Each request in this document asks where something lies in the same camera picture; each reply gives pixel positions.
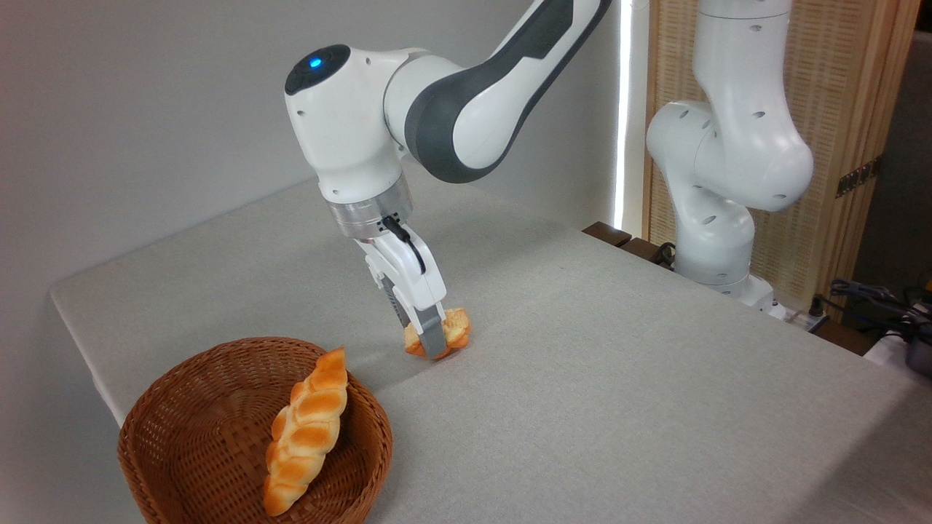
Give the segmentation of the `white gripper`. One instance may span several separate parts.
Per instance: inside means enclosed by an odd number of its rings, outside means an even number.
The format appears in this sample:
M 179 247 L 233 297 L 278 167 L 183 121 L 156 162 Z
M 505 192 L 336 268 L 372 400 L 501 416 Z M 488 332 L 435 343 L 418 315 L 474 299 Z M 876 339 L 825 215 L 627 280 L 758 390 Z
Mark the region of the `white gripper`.
M 397 223 L 376 238 L 356 239 L 356 245 L 366 253 L 369 271 L 389 296 L 400 325 L 420 322 L 425 358 L 441 358 L 447 351 L 441 303 L 446 286 L 426 243 L 409 226 Z

